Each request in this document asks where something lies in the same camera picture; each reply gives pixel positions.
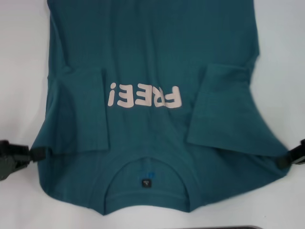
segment white surface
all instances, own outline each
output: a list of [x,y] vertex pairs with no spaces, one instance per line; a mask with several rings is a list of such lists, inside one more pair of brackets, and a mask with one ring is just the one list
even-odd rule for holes
[[[44,119],[49,40],[46,0],[0,0],[0,139],[31,145]],[[304,0],[256,0],[261,57],[252,90],[288,147],[305,138]],[[253,192],[193,213],[130,207],[102,216],[48,197],[36,165],[0,182],[1,229],[155,229],[256,225],[303,229],[305,165]]]

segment black clip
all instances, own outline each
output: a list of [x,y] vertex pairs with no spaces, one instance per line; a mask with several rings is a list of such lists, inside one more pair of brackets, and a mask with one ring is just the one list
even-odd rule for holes
[[29,150],[28,146],[10,144],[0,141],[0,181],[5,180],[11,173],[26,168],[31,161],[45,158],[45,148]]
[[305,139],[301,141],[299,146],[290,150],[286,156],[277,160],[277,165],[280,169],[287,168],[292,164],[305,164]]

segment clothing tag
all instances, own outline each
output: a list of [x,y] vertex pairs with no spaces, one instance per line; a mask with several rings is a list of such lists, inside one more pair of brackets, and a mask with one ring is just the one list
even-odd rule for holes
[[142,180],[142,187],[152,187],[152,180],[151,179],[143,179]]

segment teal t-shirt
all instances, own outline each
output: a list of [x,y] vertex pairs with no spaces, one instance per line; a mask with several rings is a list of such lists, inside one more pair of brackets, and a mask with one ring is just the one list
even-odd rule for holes
[[252,0],[48,0],[40,184],[103,215],[190,212],[285,176],[250,92]]

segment white background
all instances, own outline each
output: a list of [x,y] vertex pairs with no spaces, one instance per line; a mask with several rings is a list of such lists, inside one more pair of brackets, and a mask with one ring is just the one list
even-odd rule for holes
[[[261,56],[257,106],[288,147],[305,138],[305,1],[255,0]],[[0,0],[0,139],[31,145],[44,119],[49,11],[46,0]],[[305,165],[264,188],[192,213],[130,207],[102,216],[40,188],[35,164],[0,182],[1,229],[172,229],[256,225],[304,229]]]

